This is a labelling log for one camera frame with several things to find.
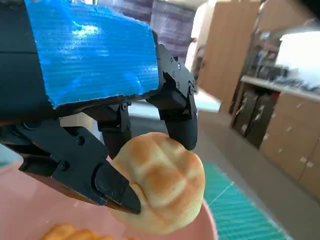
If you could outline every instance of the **pink plate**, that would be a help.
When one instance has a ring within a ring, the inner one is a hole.
[[[3,240],[39,240],[53,225],[71,223],[115,240],[216,240],[214,220],[204,202],[198,217],[169,235],[143,234],[116,221],[107,207],[68,198],[18,170],[0,171],[0,233]]]

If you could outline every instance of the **wooden cupboard door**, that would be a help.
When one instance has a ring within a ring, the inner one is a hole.
[[[260,3],[217,2],[214,7],[198,86],[221,100],[228,112],[251,41]]]
[[[283,115],[320,132],[320,102],[288,93],[280,94],[274,109],[275,115]]]
[[[267,133],[276,136],[285,146],[309,157],[318,141],[318,133],[287,116],[274,113]]]
[[[299,183],[320,199],[320,164],[308,162]]]
[[[308,162],[305,151],[294,149],[278,136],[266,134],[260,151],[285,173],[298,180]]]

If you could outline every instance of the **green grid mat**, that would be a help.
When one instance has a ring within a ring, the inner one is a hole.
[[[211,163],[204,163],[204,198],[217,226],[219,240],[289,240]]]

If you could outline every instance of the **black robotic finger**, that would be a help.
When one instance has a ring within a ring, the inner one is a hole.
[[[106,146],[84,127],[61,127],[49,119],[10,126],[5,134],[12,137],[4,143],[23,157],[20,171],[66,196],[140,213],[129,181],[106,160]]]
[[[113,159],[122,146],[132,138],[128,103],[94,106],[84,112],[97,120],[103,142],[108,148],[110,158]]]
[[[157,47],[157,57],[163,87],[147,101],[158,108],[169,136],[187,150],[193,150],[198,139],[195,79],[183,62],[171,56],[163,45]]]

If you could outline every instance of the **blue painter's tape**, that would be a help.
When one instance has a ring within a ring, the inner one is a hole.
[[[147,24],[68,0],[25,4],[53,108],[158,88],[155,42]]]

